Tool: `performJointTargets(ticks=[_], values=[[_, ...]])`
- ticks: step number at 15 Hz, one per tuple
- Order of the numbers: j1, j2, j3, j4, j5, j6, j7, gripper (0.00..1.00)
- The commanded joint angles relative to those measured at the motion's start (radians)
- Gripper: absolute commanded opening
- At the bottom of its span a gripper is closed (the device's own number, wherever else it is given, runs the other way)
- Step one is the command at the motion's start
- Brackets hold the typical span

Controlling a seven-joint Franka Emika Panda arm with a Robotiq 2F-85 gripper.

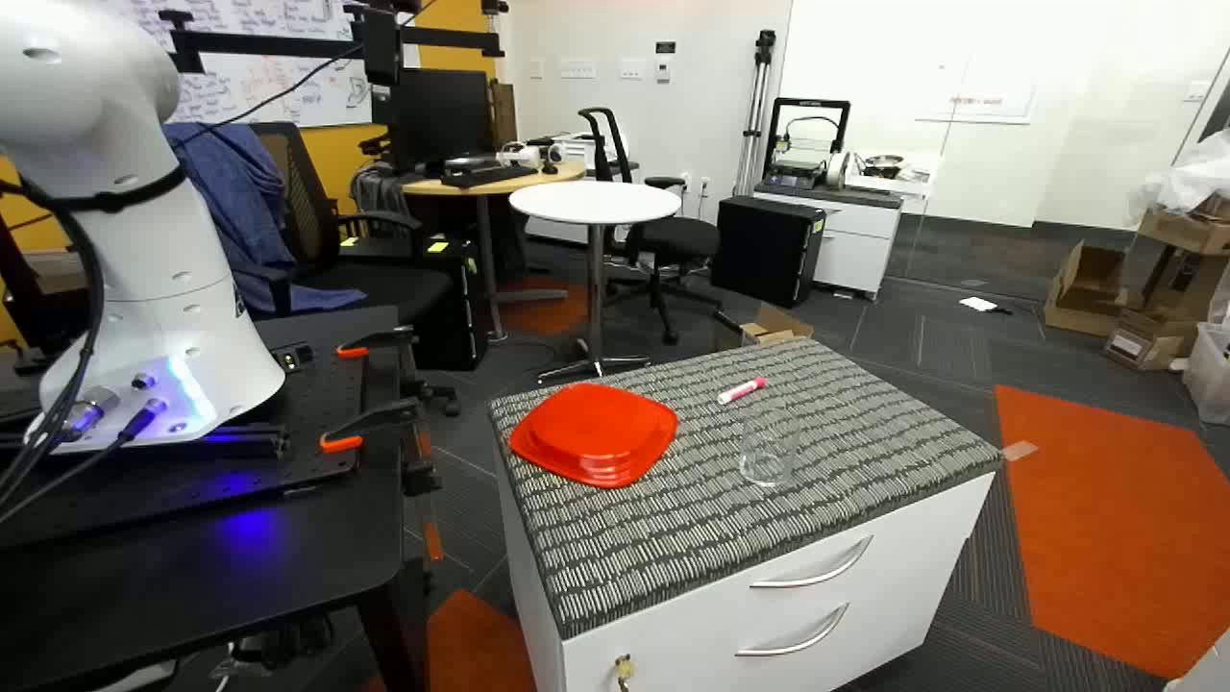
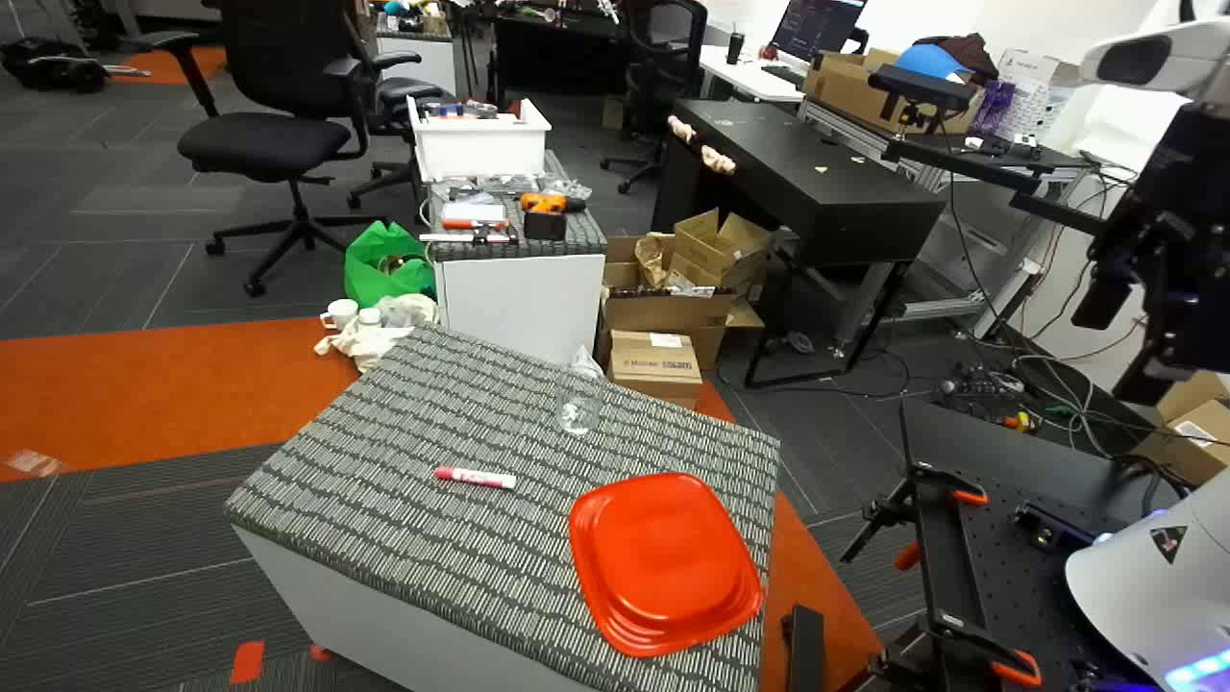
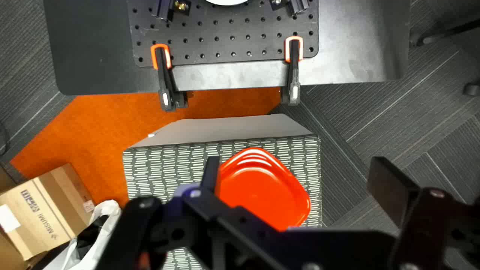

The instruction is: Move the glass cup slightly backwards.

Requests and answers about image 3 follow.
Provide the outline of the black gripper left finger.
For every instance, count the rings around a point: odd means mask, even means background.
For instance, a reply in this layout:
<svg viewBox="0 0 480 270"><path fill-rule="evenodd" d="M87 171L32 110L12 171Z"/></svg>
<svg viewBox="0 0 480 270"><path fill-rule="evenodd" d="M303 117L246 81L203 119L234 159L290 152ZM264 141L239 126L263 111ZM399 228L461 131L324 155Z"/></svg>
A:
<svg viewBox="0 0 480 270"><path fill-rule="evenodd" d="M212 156L206 161L203 179L200 188L203 192L213 194L216 189L216 182L219 176L221 158Z"/></svg>

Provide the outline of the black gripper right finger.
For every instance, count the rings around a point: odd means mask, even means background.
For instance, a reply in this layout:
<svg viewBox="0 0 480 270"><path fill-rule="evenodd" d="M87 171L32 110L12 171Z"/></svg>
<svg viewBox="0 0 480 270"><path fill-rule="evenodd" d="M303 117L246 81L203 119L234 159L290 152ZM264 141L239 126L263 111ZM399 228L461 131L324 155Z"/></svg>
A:
<svg viewBox="0 0 480 270"><path fill-rule="evenodd" d="M402 227L420 186L384 156L371 159L368 191L393 221Z"/></svg>

